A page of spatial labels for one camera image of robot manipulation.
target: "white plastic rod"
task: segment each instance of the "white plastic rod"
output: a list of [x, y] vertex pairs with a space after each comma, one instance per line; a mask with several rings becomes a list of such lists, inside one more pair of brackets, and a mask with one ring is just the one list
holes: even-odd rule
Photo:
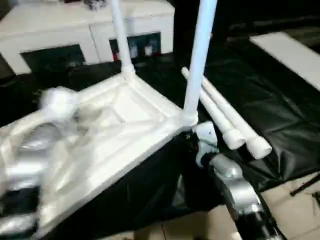
[[[184, 67], [181, 72], [187, 80], [189, 75], [188, 69]], [[245, 144], [246, 141], [242, 133], [230, 123], [203, 89], [200, 90], [200, 101], [221, 131], [224, 142], [231, 150], [238, 149]]]
[[185, 126], [192, 126], [198, 122], [197, 108], [201, 81], [204, 75], [216, 7], [217, 0], [200, 0], [192, 48], [190, 74], [184, 99], [183, 124]]
[[255, 159], [262, 159], [271, 153], [272, 147], [270, 144], [253, 130], [205, 77], [203, 77], [202, 87], [225, 117], [242, 133], [245, 138], [246, 147]]
[[119, 0], [110, 0], [110, 3], [116, 41], [120, 51], [120, 59], [122, 64], [121, 70], [125, 74], [132, 74], [135, 73], [135, 68], [131, 62], [130, 50]]

